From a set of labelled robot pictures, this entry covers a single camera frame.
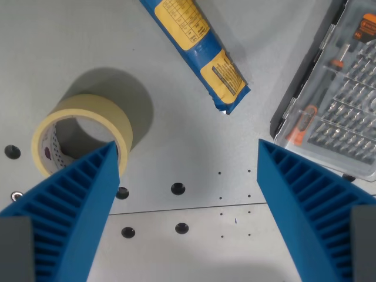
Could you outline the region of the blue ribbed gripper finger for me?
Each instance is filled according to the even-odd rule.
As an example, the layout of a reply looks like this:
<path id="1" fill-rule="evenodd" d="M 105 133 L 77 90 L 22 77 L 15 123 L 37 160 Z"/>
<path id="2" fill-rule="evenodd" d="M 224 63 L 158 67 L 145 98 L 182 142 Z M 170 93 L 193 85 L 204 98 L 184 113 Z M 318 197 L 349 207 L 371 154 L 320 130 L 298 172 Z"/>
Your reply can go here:
<path id="1" fill-rule="evenodd" d="M 354 281 L 350 214 L 375 197 L 283 147 L 258 141 L 257 183 L 302 281 Z"/>
<path id="2" fill-rule="evenodd" d="M 37 281 L 86 281 L 120 179 L 114 142 L 30 189 L 1 217 L 31 220 Z"/>

